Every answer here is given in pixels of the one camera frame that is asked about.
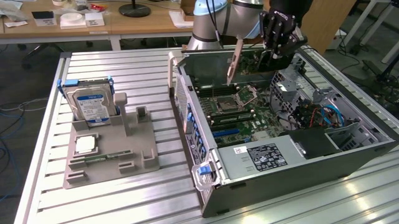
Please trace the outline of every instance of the small circuit board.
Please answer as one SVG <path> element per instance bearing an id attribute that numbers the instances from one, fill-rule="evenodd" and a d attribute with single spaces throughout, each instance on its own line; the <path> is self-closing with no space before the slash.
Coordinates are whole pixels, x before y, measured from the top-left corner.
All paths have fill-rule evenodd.
<path id="1" fill-rule="evenodd" d="M 217 147 L 277 137 L 284 127 L 256 87 L 236 93 L 198 98 Z"/>

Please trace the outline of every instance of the robotic arm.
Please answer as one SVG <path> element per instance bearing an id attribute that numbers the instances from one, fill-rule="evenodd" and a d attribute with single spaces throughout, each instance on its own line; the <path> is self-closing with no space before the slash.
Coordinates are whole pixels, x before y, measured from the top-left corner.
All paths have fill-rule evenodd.
<path id="1" fill-rule="evenodd" d="M 263 0 L 197 0 L 192 37 L 188 50 L 219 49 L 220 35 L 235 36 L 237 46 L 228 69 L 228 83 L 235 74 L 243 39 L 260 34 L 264 53 L 259 71 L 284 69 L 293 51 L 307 43 L 300 25 L 313 0 L 269 0 L 269 11 L 263 11 Z"/>

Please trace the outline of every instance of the aluminum extrusion table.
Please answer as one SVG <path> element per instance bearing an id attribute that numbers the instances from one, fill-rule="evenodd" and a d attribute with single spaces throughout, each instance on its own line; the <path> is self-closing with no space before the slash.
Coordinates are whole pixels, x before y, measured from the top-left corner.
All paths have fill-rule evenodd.
<path id="1" fill-rule="evenodd" d="M 16 223 L 397 223 L 399 150 L 368 162 L 352 175 L 212 218 L 200 217 L 176 122 L 166 94 L 168 52 L 176 49 L 73 53 L 60 59 L 34 148 Z M 397 120 L 349 84 L 313 52 L 308 53 L 361 102 L 399 131 Z M 312 82 L 325 80 L 305 67 Z M 56 80 L 110 75 L 128 95 L 126 110 L 152 112 L 161 169 L 73 189 L 62 189 L 72 113 Z"/>

